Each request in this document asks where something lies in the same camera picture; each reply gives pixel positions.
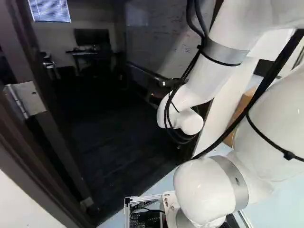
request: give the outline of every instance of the window blinds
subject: window blinds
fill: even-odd
[[[71,22],[67,0],[28,0],[36,22]]]

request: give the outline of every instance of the circuit board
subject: circuit board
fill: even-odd
[[[130,228],[161,228],[160,214],[149,211],[131,214]]]

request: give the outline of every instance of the cardboard box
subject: cardboard box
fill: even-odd
[[[228,126],[230,126],[235,119],[242,113],[242,111],[246,108],[247,104],[250,102],[253,94],[255,93],[257,87],[252,87],[249,90],[247,90],[243,95],[242,98],[240,100],[240,102],[238,103],[238,106],[236,108],[236,111],[234,112],[233,116],[231,117],[231,120],[229,121]],[[225,139],[224,139],[224,143],[230,147],[232,147],[232,136],[234,134],[233,130]]]

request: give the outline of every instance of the dark carpet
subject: dark carpet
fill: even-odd
[[[156,109],[134,89],[121,91],[109,78],[77,78],[56,91],[101,220],[178,165],[179,151],[158,127]]]

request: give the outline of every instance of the monitor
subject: monitor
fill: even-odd
[[[109,30],[107,29],[74,29],[78,46],[99,45],[110,43]]]

